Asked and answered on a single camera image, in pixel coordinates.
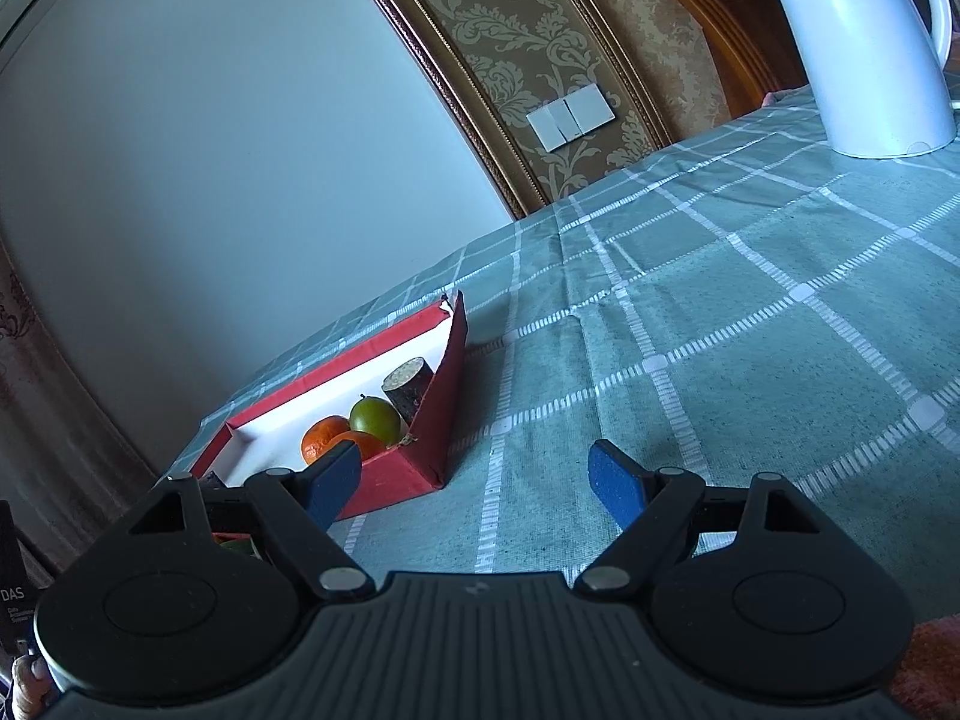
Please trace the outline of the person left hand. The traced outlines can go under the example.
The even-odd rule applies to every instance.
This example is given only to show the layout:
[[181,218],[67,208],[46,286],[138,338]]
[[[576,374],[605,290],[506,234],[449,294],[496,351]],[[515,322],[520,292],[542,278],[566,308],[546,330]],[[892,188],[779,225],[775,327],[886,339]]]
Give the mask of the person left hand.
[[3,704],[3,718],[34,720],[46,708],[53,683],[42,656],[21,655],[11,668],[11,691]]

